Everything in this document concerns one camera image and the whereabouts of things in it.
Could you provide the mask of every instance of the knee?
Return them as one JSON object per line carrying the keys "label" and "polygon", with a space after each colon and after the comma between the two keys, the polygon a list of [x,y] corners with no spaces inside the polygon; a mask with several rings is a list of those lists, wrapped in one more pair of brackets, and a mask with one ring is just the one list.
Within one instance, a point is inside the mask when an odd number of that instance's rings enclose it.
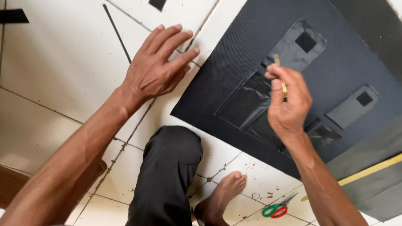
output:
{"label": "knee", "polygon": [[147,148],[156,148],[169,158],[176,157],[183,163],[200,162],[203,155],[201,138],[183,126],[162,126],[152,136]]}

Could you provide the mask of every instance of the forearm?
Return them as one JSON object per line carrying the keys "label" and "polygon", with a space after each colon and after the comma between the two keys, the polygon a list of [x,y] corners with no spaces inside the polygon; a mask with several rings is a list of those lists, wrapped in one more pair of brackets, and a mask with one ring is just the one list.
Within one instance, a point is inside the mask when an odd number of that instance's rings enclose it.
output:
{"label": "forearm", "polygon": [[366,226],[367,223],[314,150],[306,133],[287,142],[320,225]]}
{"label": "forearm", "polygon": [[7,208],[0,224],[49,224],[80,175],[91,163],[101,159],[115,134],[142,104],[142,99],[135,100],[127,89],[117,88],[28,181]]}

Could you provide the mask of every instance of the black pants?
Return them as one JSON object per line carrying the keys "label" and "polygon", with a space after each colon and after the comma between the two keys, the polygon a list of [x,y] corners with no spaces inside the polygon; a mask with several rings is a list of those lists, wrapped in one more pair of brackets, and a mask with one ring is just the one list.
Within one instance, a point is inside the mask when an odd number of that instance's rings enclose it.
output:
{"label": "black pants", "polygon": [[159,128],[145,146],[126,226],[191,225],[186,193],[202,155],[201,139],[191,130]]}

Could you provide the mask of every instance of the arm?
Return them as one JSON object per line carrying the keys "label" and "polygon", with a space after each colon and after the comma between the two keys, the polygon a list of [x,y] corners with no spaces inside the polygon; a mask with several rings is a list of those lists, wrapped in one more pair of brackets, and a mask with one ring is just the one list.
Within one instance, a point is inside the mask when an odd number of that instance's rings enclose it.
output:
{"label": "arm", "polygon": [[189,50],[168,58],[193,33],[161,25],[134,57],[123,84],[35,173],[0,218],[0,225],[50,225],[80,175],[103,152],[124,123],[149,99],[172,92],[199,54]]}
{"label": "arm", "polygon": [[[312,98],[302,74],[273,64],[265,76],[273,79],[268,121],[292,155],[320,225],[366,226],[303,130]],[[281,81],[287,86],[287,102],[283,101]]]}

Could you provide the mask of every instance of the red scissor handle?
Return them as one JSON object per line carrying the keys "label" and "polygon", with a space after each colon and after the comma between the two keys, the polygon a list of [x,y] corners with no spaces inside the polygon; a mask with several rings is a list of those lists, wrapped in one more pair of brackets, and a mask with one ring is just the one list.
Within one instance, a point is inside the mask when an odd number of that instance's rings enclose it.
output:
{"label": "red scissor handle", "polygon": [[271,218],[279,218],[279,217],[284,216],[286,213],[287,213],[287,207],[282,206],[281,208],[279,208],[275,211],[275,213],[271,216]]}

